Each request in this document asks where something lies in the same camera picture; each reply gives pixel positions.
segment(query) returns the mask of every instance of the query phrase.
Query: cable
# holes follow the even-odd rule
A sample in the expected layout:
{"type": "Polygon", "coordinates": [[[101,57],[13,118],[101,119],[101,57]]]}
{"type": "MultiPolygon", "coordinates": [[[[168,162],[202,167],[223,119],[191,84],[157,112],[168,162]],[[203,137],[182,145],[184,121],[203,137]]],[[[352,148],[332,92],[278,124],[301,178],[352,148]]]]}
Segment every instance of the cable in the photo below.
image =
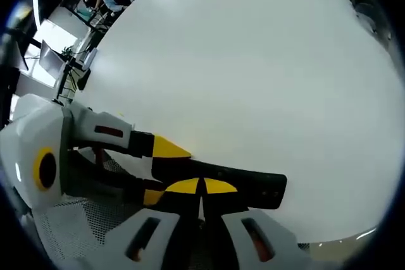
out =
{"type": "Polygon", "coordinates": [[[59,95],[59,97],[63,97],[63,98],[65,98],[65,99],[68,99],[69,101],[72,101],[72,100],[73,100],[72,98],[67,97],[67,96],[63,96],[63,95],[59,95]]]}
{"type": "Polygon", "coordinates": [[[71,88],[66,88],[66,87],[63,87],[65,90],[69,90],[69,91],[72,91],[73,93],[76,93],[76,91],[74,91],[73,89],[71,89],[71,88]]]}
{"type": "Polygon", "coordinates": [[[74,80],[72,74],[70,73],[70,71],[68,72],[68,76],[70,77],[70,82],[72,83],[73,88],[74,88],[75,90],[77,90],[76,82],[75,82],[75,80],[74,80]]]}
{"type": "Polygon", "coordinates": [[[75,72],[76,75],[80,77],[80,74],[75,69],[72,69],[72,72],[75,72]]]}
{"type": "Polygon", "coordinates": [[[87,52],[89,50],[89,48],[86,48],[86,50],[84,50],[84,51],[82,51],[82,52],[79,52],[79,53],[72,53],[73,55],[79,55],[79,54],[82,54],[82,53],[84,53],[84,52],[87,52]]]}

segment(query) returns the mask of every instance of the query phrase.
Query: ceiling light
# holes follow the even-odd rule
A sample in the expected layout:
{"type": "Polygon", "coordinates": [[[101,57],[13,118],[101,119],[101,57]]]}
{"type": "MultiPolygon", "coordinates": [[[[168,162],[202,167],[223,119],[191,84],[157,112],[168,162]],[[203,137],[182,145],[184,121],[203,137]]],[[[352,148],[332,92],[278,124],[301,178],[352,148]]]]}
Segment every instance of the ceiling light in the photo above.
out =
{"type": "Polygon", "coordinates": [[[363,233],[363,234],[357,236],[356,240],[359,240],[360,238],[362,238],[362,237],[364,237],[366,235],[369,235],[370,233],[373,233],[375,230],[376,230],[376,228],[370,230],[369,232],[366,232],[366,233],[363,233]]]}
{"type": "Polygon", "coordinates": [[[15,163],[15,173],[17,174],[17,180],[21,181],[20,167],[17,163],[15,163]]]}
{"type": "Polygon", "coordinates": [[[35,19],[35,24],[37,25],[37,30],[41,26],[41,20],[39,19],[39,6],[38,6],[38,0],[32,0],[32,4],[34,7],[34,19],[35,19]]]}

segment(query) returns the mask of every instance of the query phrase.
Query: desk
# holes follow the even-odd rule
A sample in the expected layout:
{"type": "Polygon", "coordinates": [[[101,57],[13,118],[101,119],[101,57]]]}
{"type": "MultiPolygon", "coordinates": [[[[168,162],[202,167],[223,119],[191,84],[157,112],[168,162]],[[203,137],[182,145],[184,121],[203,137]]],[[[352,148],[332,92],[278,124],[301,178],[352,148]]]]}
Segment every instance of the desk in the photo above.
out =
{"type": "Polygon", "coordinates": [[[287,175],[282,205],[265,212],[298,242],[382,218],[401,173],[404,98],[349,0],[136,0],[77,94],[198,160],[287,175]]]}

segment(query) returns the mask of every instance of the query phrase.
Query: yellow marking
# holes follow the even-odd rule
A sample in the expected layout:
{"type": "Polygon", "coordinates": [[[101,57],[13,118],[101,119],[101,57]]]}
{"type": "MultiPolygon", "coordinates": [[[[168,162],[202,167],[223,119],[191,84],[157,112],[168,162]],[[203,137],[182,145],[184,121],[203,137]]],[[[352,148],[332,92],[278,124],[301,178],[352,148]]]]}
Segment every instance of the yellow marking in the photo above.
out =
{"type": "Polygon", "coordinates": [[[166,189],[166,192],[196,194],[198,179],[199,178],[193,178],[191,180],[178,181],[170,185],[166,189]]]}
{"type": "Polygon", "coordinates": [[[169,142],[162,136],[155,135],[153,142],[153,157],[191,157],[191,154],[179,146],[169,142]]]}
{"type": "Polygon", "coordinates": [[[145,190],[144,194],[144,206],[153,206],[156,205],[159,199],[162,197],[165,191],[156,191],[156,190],[145,190]]]}
{"type": "Polygon", "coordinates": [[[207,187],[208,194],[214,193],[228,193],[228,192],[237,192],[238,190],[230,185],[220,180],[212,180],[211,178],[204,178],[205,185],[207,187]]]}
{"type": "Polygon", "coordinates": [[[37,157],[35,158],[34,167],[33,167],[33,170],[32,170],[35,184],[37,185],[37,187],[38,187],[38,189],[40,191],[48,190],[48,188],[44,187],[44,185],[41,182],[41,179],[39,178],[39,169],[41,167],[41,161],[44,158],[44,156],[46,154],[48,154],[48,153],[51,153],[52,155],[54,155],[53,151],[52,151],[52,148],[46,147],[46,148],[42,148],[41,150],[39,150],[39,152],[37,154],[37,157]]]}

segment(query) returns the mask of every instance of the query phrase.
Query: yellow circle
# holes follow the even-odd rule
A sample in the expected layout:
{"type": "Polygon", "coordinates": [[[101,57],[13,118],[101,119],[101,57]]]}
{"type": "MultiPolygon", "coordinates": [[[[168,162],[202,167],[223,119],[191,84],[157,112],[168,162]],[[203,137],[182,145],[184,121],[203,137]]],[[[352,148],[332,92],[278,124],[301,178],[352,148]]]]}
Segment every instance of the yellow circle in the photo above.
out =
{"type": "Polygon", "coordinates": [[[34,169],[32,172],[34,174],[35,184],[37,185],[37,187],[40,191],[48,190],[48,188],[44,187],[44,185],[42,184],[39,173],[40,173],[42,159],[44,158],[44,156],[46,154],[49,154],[49,153],[54,155],[52,148],[50,148],[50,147],[42,148],[41,150],[39,150],[37,157],[35,158],[35,161],[34,161],[34,169]]]}

